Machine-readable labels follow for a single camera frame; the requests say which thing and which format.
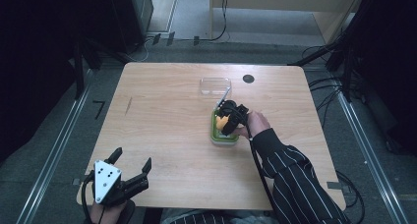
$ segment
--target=green container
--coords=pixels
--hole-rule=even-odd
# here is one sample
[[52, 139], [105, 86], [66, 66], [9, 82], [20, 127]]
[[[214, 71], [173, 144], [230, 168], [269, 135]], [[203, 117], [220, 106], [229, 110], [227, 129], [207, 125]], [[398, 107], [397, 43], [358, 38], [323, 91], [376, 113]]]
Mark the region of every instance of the green container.
[[212, 143], [216, 145], [226, 145], [226, 146], [232, 146], [234, 145], [238, 140], [239, 136], [237, 135], [229, 135], [225, 136], [217, 129], [215, 126], [215, 118], [217, 116], [218, 110], [213, 110], [211, 113], [211, 129], [210, 129], [210, 138]]

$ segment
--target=black dot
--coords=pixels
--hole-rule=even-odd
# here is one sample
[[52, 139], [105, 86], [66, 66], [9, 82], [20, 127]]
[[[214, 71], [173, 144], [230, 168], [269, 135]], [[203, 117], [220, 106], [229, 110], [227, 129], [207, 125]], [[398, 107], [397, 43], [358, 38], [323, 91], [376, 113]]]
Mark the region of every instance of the black dot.
[[252, 75], [245, 75], [245, 76], [243, 76], [243, 82], [245, 82], [247, 84], [253, 83], [254, 80], [255, 80], [255, 78]]

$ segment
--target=wooden desk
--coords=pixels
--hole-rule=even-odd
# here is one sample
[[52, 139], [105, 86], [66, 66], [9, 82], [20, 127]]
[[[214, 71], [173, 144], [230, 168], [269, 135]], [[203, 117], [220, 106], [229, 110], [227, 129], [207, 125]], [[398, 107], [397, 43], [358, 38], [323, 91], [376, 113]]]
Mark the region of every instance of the wooden desk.
[[[255, 77], [251, 84], [242, 80], [248, 74]], [[219, 97], [200, 94], [200, 79], [207, 77], [231, 79], [231, 99], [264, 113], [284, 143], [309, 156], [321, 185], [345, 208], [342, 192], [327, 189], [327, 182], [337, 178], [299, 67], [128, 64], [88, 171], [94, 160], [121, 146], [124, 152], [115, 165], [123, 172], [122, 180], [141, 173], [152, 158], [149, 189], [132, 198], [138, 206], [270, 209], [247, 140], [240, 138], [232, 147], [210, 141], [210, 115]], [[91, 190], [87, 194], [92, 203]]]
[[[362, 0], [228, 0], [227, 8], [313, 12], [325, 43], [339, 34], [350, 13]], [[212, 33], [212, 9], [221, 8], [223, 0], [209, 0], [209, 23]]]

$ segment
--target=tabletop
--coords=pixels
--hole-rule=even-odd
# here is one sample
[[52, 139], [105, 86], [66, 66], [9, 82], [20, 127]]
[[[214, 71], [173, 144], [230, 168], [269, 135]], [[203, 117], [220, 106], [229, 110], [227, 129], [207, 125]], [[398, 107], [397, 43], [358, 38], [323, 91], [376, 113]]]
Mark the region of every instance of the tabletop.
[[[246, 75], [254, 81], [245, 83]], [[132, 197], [137, 206], [271, 210], [249, 142], [211, 142], [210, 116], [221, 95], [202, 94], [202, 78], [229, 79], [228, 98], [262, 112], [283, 143], [310, 158], [321, 186], [345, 208], [341, 190], [328, 189], [338, 180], [304, 71], [295, 66], [127, 64], [86, 173], [122, 147], [115, 166], [123, 181], [152, 159], [149, 188]], [[87, 194], [92, 203], [91, 189]]]

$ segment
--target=sleeve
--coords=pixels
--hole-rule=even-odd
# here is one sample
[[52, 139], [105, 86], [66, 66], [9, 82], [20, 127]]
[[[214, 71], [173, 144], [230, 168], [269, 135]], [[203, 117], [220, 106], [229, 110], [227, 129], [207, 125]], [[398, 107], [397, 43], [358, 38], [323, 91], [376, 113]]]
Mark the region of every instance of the sleeve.
[[302, 152], [284, 145], [273, 129], [257, 134], [253, 143], [264, 175], [273, 179], [272, 205], [279, 223], [350, 223]]

